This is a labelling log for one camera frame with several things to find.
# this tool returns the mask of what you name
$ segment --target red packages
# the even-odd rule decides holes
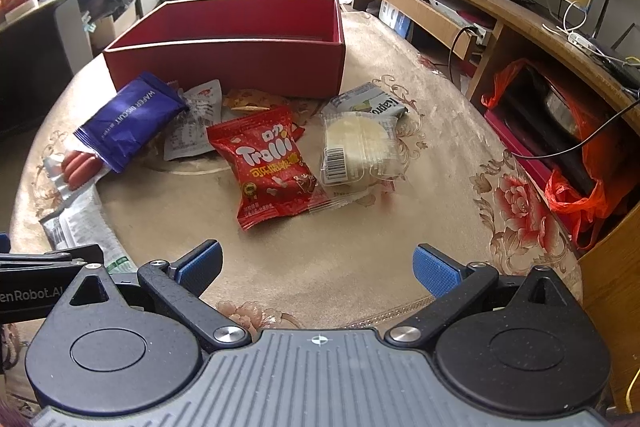
[[[277,107],[207,128],[213,147],[240,184],[238,221],[243,230],[309,208],[316,178],[292,138],[289,107]]]

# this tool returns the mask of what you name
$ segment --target clear plastic wrapper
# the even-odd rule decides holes
[[[60,193],[62,206],[69,206],[83,188],[95,183],[111,171],[95,151],[74,136],[65,141],[64,153],[55,153],[43,160],[47,176]]]
[[[178,95],[189,107],[169,124],[164,140],[164,160],[197,156],[213,150],[207,127],[220,123],[222,91],[220,81],[212,80]]]
[[[341,112],[322,114],[324,149],[320,177],[322,187],[341,194],[368,193],[373,187],[393,190],[404,179],[398,153],[396,123],[388,114]]]

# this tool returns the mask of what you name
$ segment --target white cable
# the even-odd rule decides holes
[[[550,33],[553,33],[553,34],[555,34],[555,35],[557,35],[559,37],[562,37],[564,35],[565,37],[569,38],[569,33],[575,32],[576,30],[579,30],[580,28],[582,28],[582,26],[584,26],[585,22],[587,22],[587,12],[582,12],[582,10],[580,10],[584,14],[584,19],[582,19],[582,22],[580,24],[578,24],[577,26],[574,26],[573,28],[567,28],[566,27],[566,17],[569,14],[569,11],[571,10],[571,8],[574,7],[576,5],[576,3],[577,3],[577,1],[573,1],[571,4],[569,4],[567,9],[565,10],[564,16],[562,17],[562,28],[560,26],[556,25],[556,30],[558,30],[558,31],[551,29],[549,26],[547,26],[544,23],[543,23],[542,27],[546,31],[548,31]],[[598,53],[598,52],[596,52],[594,50],[584,49],[581,46],[580,46],[580,49],[585,54],[593,54],[593,55],[596,55],[596,57],[606,58],[608,60],[612,60],[613,62],[619,62],[623,66],[630,66],[632,68],[640,68],[640,63],[638,63],[638,62],[629,62],[628,60],[622,60],[621,58],[610,57],[609,55],[605,55],[603,53]]]
[[[569,10],[571,10],[571,8],[573,8],[576,3],[578,1],[573,1],[571,4],[569,4],[569,6],[567,7],[566,11],[564,12],[564,17],[562,17],[562,27],[564,28],[564,31],[566,32],[566,34],[568,35],[571,32],[575,32],[576,30],[579,30],[580,28],[582,28],[584,26],[584,23],[587,22],[587,12],[582,12],[584,14],[584,19],[582,19],[582,22],[580,24],[578,24],[575,28],[569,28],[567,29],[566,27],[566,16],[569,15]]]

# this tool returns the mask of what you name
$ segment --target snack wrapper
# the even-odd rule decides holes
[[[392,94],[380,89],[373,82],[367,82],[359,87],[334,96],[324,109],[323,114],[336,112],[366,112],[380,116],[394,116],[400,118],[407,109],[402,102]]]
[[[104,267],[110,274],[131,273],[136,264],[107,225],[98,190],[87,185],[78,190],[78,197],[69,206],[40,220],[54,250],[96,243],[104,254]]]
[[[288,107],[209,127],[207,136],[240,185],[238,222],[243,230],[308,210],[316,178],[293,140]]]
[[[258,89],[232,89],[223,102],[231,110],[247,112],[264,111],[288,104],[289,100],[286,98]]]
[[[346,185],[349,191],[359,192],[404,177],[396,140],[396,117],[368,112],[321,117],[324,150],[320,182],[323,186]]]
[[[164,140],[165,161],[212,151],[213,146],[207,139],[207,127],[221,121],[222,91],[219,80],[193,87],[181,98],[189,110],[179,114],[169,124]]]
[[[115,172],[187,105],[151,73],[142,73],[81,125],[74,135]]]

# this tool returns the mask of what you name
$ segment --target round table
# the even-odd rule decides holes
[[[482,116],[405,40],[366,13],[342,16],[347,52],[342,90],[372,81],[409,112],[398,125],[407,182],[335,210],[271,219],[243,232],[239,188],[215,153],[163,162],[148,148],[123,174],[98,182],[107,222],[140,264],[172,261],[204,239],[220,241],[221,275],[203,293],[210,305],[245,301],[307,328],[386,328],[432,300],[412,273],[412,254],[429,243],[460,263],[486,261],[524,274],[548,264],[578,297],[580,270],[567,237],[536,188]],[[10,229],[14,251],[50,247],[38,220],[60,203],[42,160],[114,95],[102,56],[71,81],[38,131]],[[298,145],[317,171],[318,102],[297,102],[305,123]],[[37,324],[17,330],[24,352]],[[26,396],[17,380],[10,391]]]

